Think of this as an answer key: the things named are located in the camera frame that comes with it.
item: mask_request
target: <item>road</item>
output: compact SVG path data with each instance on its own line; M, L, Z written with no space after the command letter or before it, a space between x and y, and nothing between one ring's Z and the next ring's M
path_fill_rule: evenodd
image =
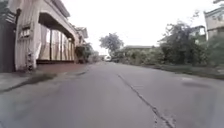
M60 83L4 128L223 128L224 82L98 63Z

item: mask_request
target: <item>roof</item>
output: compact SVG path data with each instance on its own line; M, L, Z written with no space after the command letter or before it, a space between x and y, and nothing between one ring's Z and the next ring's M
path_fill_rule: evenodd
M52 2L57 6L57 8L65 17L70 17L68 10L66 9L65 5L62 3L61 0L52 0Z
M79 33L83 38L88 38L87 28L85 28L85 27L76 27L75 29L78 31L78 33Z
M204 14L205 14L205 17L210 17L210 16L212 16L212 15L214 15L216 13L221 12L222 10L224 10L224 7L223 6L220 6L219 8L216 8L216 9L214 9L212 11L204 12Z

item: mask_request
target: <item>road crack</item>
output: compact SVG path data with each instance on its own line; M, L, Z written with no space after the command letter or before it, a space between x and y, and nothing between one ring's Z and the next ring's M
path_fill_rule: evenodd
M165 118L165 116L163 116L162 113L160 113L158 111L158 109L156 107L154 107L152 104L150 104L137 90L135 90L133 88L133 86L131 86L131 84L129 84L127 82L127 80L125 80L122 76L120 76L119 74L117 74L117 76L124 82L125 85L127 85L129 88L131 88L131 90L147 105L151 108L151 110L153 111L153 113L159 118L161 119L165 125L168 127L168 128L175 128L175 125L174 123L170 122L167 118Z

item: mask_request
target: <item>building facade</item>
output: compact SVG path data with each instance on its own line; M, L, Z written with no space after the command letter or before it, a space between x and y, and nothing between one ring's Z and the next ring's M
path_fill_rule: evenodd
M38 60L76 61L78 31L61 0L1 0L15 14L15 70L32 70Z
M224 36L224 7L205 12L208 39L215 35Z

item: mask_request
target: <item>tree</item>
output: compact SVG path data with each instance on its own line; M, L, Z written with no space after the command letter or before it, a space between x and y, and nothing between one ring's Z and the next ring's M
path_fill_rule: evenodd
M206 52L212 64L224 64L224 37L217 35L208 40Z
M174 64L201 62L199 55L201 48L195 44L195 36L191 35L194 30L195 28L183 22L167 26L164 43L161 44L165 62Z
M100 38L101 47L108 49L110 52L119 50L123 45L123 41L119 39L116 33L109 33L109 35Z
M79 63L88 62L89 56L92 54L93 48L90 43L83 44L82 46L77 46L75 49L75 54L78 57Z

